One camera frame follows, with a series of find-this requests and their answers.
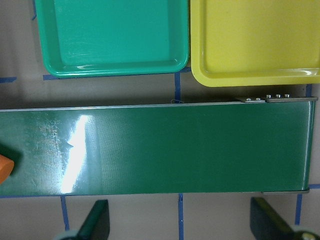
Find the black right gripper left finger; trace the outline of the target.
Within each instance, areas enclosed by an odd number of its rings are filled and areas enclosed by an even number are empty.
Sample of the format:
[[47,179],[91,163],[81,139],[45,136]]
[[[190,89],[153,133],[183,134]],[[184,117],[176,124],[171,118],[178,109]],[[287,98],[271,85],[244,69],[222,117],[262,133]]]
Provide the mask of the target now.
[[109,202],[97,200],[76,234],[77,240],[107,240],[110,235]]

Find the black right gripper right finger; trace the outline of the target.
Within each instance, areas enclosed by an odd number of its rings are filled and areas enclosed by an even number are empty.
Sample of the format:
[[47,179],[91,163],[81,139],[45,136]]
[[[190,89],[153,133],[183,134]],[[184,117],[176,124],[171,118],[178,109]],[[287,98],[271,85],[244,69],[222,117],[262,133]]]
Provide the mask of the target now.
[[262,197],[250,200],[250,230],[256,240],[306,240],[308,233],[293,230]]

